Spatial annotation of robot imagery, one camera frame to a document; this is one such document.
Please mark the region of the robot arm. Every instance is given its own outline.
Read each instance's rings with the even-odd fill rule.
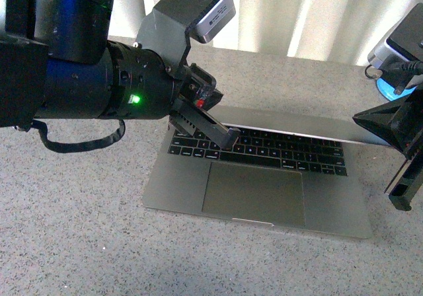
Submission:
[[[239,132],[207,113],[223,96],[215,79],[186,62],[190,38],[211,40],[235,14],[232,0],[162,0],[134,47],[107,40],[113,0],[0,2],[0,127],[38,128],[48,142],[34,119],[120,120],[106,139],[44,143],[66,153],[116,142],[123,120],[170,115],[185,134],[198,128],[222,148],[235,143]]]
[[[423,4],[415,6],[369,54],[382,79],[401,94],[413,77],[423,74]],[[410,202],[423,184],[423,84],[411,94],[356,114],[354,121],[381,137],[406,160],[385,193],[399,210],[411,210]]]

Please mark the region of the silver laptop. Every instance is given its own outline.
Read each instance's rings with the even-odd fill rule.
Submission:
[[[166,134],[143,195],[145,207],[269,227],[368,238],[354,144],[386,145],[352,122],[215,106],[241,129],[230,150],[202,132]]]

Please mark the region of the black key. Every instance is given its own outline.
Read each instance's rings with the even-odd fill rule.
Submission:
[[[310,170],[312,172],[322,172],[322,166],[320,164],[311,163]]]
[[[245,153],[250,155],[256,155],[257,154],[257,148],[255,146],[247,146],[245,147]]]
[[[244,154],[221,152],[220,159],[221,161],[280,168],[280,160],[270,157],[249,156]]]
[[[196,133],[194,133],[194,137],[196,139],[205,139],[206,135],[203,132],[197,130]]]
[[[286,143],[282,142],[282,141],[276,141],[275,142],[275,147],[277,149],[286,149]]]
[[[178,137],[186,137],[186,135],[185,135],[185,134],[182,134],[182,133],[180,133],[180,132],[178,132],[178,131],[175,131],[175,132],[174,132],[174,136],[178,136]]]
[[[201,149],[208,149],[209,146],[210,146],[209,141],[201,140],[201,141],[198,142],[198,147],[201,148]]]
[[[290,161],[289,159],[282,159],[282,167],[288,169],[297,169],[297,162]]]
[[[194,149],[193,156],[194,157],[204,157],[204,152],[206,152],[206,151],[203,150],[203,149]]]
[[[251,145],[254,145],[254,146],[263,146],[263,139],[258,139],[256,137],[253,137],[251,139]]]
[[[304,137],[304,136],[295,136],[294,137],[294,141],[299,142],[299,143],[311,143],[311,138],[310,137]]]
[[[245,146],[241,144],[235,144],[233,147],[233,151],[236,153],[244,153],[245,152]]]
[[[265,139],[263,141],[263,146],[265,146],[265,147],[272,147],[273,148],[273,147],[275,147],[275,141],[273,141],[272,139]]]
[[[259,147],[257,149],[257,155],[260,155],[260,156],[269,156],[269,149],[264,148],[264,147]]]
[[[335,175],[335,172],[332,169],[322,168],[322,172],[323,174]]]
[[[269,156],[280,158],[280,150],[279,149],[270,149]]]
[[[312,138],[311,139],[311,143],[314,144],[314,145],[323,145],[323,140],[322,139]]]
[[[196,139],[184,139],[182,137],[174,137],[172,140],[173,145],[197,147]]]
[[[339,147],[323,147],[322,153],[325,155],[332,155],[332,156],[344,156],[344,152]]]
[[[298,151],[310,152],[310,146],[308,146],[307,144],[298,144]]]
[[[322,164],[322,169],[331,169],[331,170],[333,170],[333,166],[332,165]]]
[[[307,162],[317,162],[317,155],[308,153],[305,155],[305,160]]]
[[[345,167],[335,166],[335,173],[340,176],[347,176]]]
[[[169,147],[169,154],[179,155],[180,154],[180,147],[171,145],[171,147]]]
[[[218,151],[206,151],[206,158],[207,159],[218,159],[219,152]]]
[[[249,129],[245,129],[245,128],[239,128],[240,132],[240,136],[249,136],[250,135],[250,130]]]
[[[306,162],[297,162],[298,170],[309,170],[309,164]]]
[[[271,139],[271,138],[272,138],[272,136],[273,136],[273,133],[272,133],[272,132],[262,131],[262,137],[263,137],[264,139]]]
[[[250,130],[250,136],[251,137],[261,137],[261,131],[258,131],[257,129]]]
[[[334,147],[335,146],[335,142],[334,141],[329,141],[327,139],[324,139],[323,140],[323,145],[324,146],[332,146],[332,147]]]
[[[317,158],[322,164],[345,166],[344,159],[341,157],[317,155]]]
[[[210,143],[210,149],[214,149],[216,151],[219,151],[220,150],[220,147],[216,143],[211,142]]]
[[[239,143],[244,145],[250,145],[251,144],[251,137],[241,136],[239,138]]]
[[[310,152],[321,154],[322,153],[322,147],[318,145],[310,145]]]
[[[296,143],[286,143],[286,148],[290,151],[298,150],[298,145]]]
[[[293,159],[296,159],[297,161],[305,161],[304,153],[293,152]]]
[[[283,159],[292,159],[292,152],[291,151],[282,151],[280,156]]]
[[[184,155],[184,156],[191,156],[192,155],[192,149],[189,148],[189,147],[183,147],[180,154]]]

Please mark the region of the gray countertop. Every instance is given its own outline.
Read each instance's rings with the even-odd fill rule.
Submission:
[[[385,101],[363,68],[194,46],[222,104],[351,120]],[[76,142],[116,121],[49,120]],[[423,192],[413,210],[383,194],[402,157],[359,146],[374,237],[346,239],[145,209],[167,119],[128,121],[123,140],[48,151],[36,131],[0,129],[0,295],[423,295]]]

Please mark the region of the laptop keyboard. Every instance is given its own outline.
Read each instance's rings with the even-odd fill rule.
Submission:
[[[232,149],[220,149],[204,133],[186,137],[175,131],[169,154],[248,165],[347,176],[342,144],[337,141],[256,129],[241,130]]]

